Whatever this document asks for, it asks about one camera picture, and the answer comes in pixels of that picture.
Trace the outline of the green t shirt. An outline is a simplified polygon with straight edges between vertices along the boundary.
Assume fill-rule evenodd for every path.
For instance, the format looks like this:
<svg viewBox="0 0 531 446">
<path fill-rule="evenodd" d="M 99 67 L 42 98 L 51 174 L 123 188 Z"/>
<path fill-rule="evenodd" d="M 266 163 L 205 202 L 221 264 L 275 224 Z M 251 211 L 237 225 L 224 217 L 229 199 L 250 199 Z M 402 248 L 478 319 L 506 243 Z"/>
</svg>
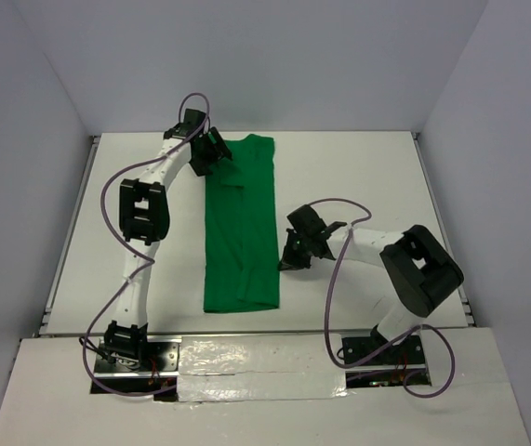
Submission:
<svg viewBox="0 0 531 446">
<path fill-rule="evenodd" d="M 206 177 L 203 311 L 255 312 L 280 306 L 274 139 L 229 140 L 232 159 Z"/>
</svg>

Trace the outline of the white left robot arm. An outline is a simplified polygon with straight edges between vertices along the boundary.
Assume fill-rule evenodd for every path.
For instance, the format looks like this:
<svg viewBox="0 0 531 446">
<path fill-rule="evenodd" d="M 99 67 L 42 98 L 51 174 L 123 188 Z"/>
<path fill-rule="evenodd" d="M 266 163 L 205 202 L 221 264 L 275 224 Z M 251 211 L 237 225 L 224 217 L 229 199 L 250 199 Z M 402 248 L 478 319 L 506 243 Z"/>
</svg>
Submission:
<svg viewBox="0 0 531 446">
<path fill-rule="evenodd" d="M 134 164 L 115 175 L 118 191 L 118 227 L 111 233 L 127 250 L 124 289 L 103 336 L 100 355 L 138 370 L 149 360 L 147 301 L 156 252 L 169 232 L 171 217 L 167 192 L 179 172 L 189 166 L 198 177 L 212 173 L 213 164 L 232 159 L 208 113 L 187 109 L 164 133 L 155 158 Z"/>
</svg>

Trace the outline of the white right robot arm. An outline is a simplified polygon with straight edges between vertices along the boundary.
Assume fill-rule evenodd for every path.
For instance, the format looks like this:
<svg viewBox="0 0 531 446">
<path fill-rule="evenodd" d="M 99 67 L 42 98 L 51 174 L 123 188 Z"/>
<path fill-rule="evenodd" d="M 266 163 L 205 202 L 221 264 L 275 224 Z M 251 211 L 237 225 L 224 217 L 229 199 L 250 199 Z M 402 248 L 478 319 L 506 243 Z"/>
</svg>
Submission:
<svg viewBox="0 0 531 446">
<path fill-rule="evenodd" d="M 463 284 L 464 274 L 423 225 L 403 231 L 370 230 L 364 227 L 372 219 L 370 211 L 350 223 L 327 224 L 315 205 L 304 204 L 287 216 L 290 228 L 278 269 L 308 269 L 314 258 L 332 261 L 324 309 L 324 340 L 329 358 L 343 370 L 363 366 L 373 359 L 392 363 L 403 354 L 404 341 L 425 328 L 424 321 Z M 397 296 L 397 302 L 371 330 L 372 352 L 352 363 L 339 361 L 330 339 L 332 299 L 345 261 L 382 269 Z"/>
</svg>

